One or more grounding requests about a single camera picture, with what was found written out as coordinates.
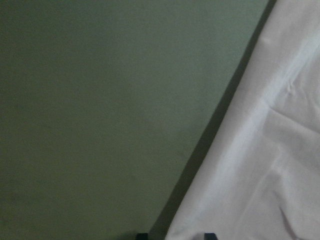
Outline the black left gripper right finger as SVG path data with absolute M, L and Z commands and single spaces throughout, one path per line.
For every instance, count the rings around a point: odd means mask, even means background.
M 209 232 L 209 233 L 206 232 L 206 233 L 204 233 L 203 239 L 204 240 L 217 240 L 217 236 L 213 232 Z

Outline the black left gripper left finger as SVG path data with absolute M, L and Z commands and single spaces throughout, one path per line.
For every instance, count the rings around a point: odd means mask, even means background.
M 149 240 L 149 234 L 147 232 L 137 233 L 135 240 Z

